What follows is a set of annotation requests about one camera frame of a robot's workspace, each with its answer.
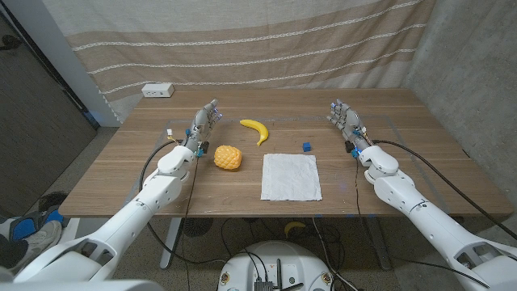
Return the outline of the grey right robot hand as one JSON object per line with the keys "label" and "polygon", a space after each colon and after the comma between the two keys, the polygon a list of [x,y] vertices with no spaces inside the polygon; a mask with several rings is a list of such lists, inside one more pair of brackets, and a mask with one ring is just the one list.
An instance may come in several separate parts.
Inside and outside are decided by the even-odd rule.
{"label": "grey right robot hand", "polygon": [[340,99],[330,105],[330,115],[327,116],[327,120],[341,132],[345,140],[346,152],[353,158],[358,158],[363,150],[372,146],[366,127],[357,112]]}

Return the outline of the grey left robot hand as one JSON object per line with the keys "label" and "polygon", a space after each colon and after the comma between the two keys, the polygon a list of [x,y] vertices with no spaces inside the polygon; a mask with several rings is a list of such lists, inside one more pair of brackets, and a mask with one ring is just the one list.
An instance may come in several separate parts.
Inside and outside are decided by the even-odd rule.
{"label": "grey left robot hand", "polygon": [[218,103],[218,99],[213,99],[195,114],[189,133],[182,143],[183,146],[187,147],[194,154],[197,153],[201,144],[208,140],[210,132],[222,117],[216,108]]}

